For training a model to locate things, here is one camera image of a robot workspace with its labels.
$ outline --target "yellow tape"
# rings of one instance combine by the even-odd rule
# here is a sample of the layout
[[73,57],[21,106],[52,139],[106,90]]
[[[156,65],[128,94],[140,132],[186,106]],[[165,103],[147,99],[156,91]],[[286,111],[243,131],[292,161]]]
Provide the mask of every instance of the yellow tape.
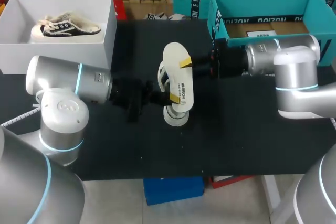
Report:
[[180,61],[180,68],[191,67],[191,57],[189,56],[187,59]]
[[180,103],[180,97],[169,93],[169,100],[171,100],[173,103],[179,104]]

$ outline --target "white cable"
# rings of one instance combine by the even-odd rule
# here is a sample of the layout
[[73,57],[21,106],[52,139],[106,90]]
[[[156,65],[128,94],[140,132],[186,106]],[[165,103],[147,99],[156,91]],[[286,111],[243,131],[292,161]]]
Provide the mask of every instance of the white cable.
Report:
[[20,120],[22,120],[22,119],[24,119],[24,118],[27,118],[28,116],[34,115],[35,113],[39,112],[39,111],[41,110],[41,106],[40,106],[40,104],[41,104],[41,99],[40,99],[38,96],[39,96],[40,94],[43,94],[44,92],[45,92],[44,90],[40,90],[40,91],[38,91],[38,92],[36,93],[36,95],[35,95],[35,100],[36,100],[36,101],[38,102],[38,104],[39,104],[39,106],[38,106],[37,108],[35,108],[35,109],[31,110],[31,111],[28,111],[28,112],[26,112],[26,113],[24,113],[24,114],[22,114],[22,115],[19,115],[19,116],[13,118],[13,119],[11,119],[11,120],[9,120],[9,121],[7,121],[7,122],[1,124],[1,126],[2,126],[2,127],[8,127],[8,126],[10,126],[10,125],[13,124],[13,123],[16,123],[16,122],[18,122],[18,121],[20,121]]

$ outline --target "sticker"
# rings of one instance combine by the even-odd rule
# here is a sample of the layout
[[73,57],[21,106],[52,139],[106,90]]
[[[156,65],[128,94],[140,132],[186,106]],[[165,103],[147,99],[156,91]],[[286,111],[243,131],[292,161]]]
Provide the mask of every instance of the sticker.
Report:
[[274,30],[268,31],[248,31],[248,37],[268,37],[268,36],[275,36],[277,33]]

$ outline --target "floor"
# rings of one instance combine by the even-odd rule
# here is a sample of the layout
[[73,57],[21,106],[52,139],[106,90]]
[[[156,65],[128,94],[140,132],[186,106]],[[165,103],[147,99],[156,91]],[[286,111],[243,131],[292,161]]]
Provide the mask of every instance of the floor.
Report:
[[[280,194],[292,175],[277,176]],[[207,187],[202,197],[147,206],[141,179],[84,182],[86,205],[80,224],[269,224],[259,176],[219,189]]]

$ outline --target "black table surface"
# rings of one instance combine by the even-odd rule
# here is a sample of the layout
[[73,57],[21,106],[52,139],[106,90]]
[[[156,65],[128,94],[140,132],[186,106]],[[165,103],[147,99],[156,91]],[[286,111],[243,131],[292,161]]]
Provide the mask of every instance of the black table surface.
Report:
[[[206,23],[144,20],[118,23],[112,73],[143,81],[157,79],[166,44],[177,41],[190,55],[211,49]],[[318,69],[319,83],[336,81],[331,67]],[[25,75],[0,76],[0,122],[31,109]],[[90,120],[79,158],[71,169],[83,180],[196,175],[305,173],[336,140],[330,119],[289,120],[279,116],[274,77],[241,76],[194,81],[194,107],[183,127],[147,105],[136,124],[109,102],[88,104]],[[37,130],[40,114],[9,129]]]

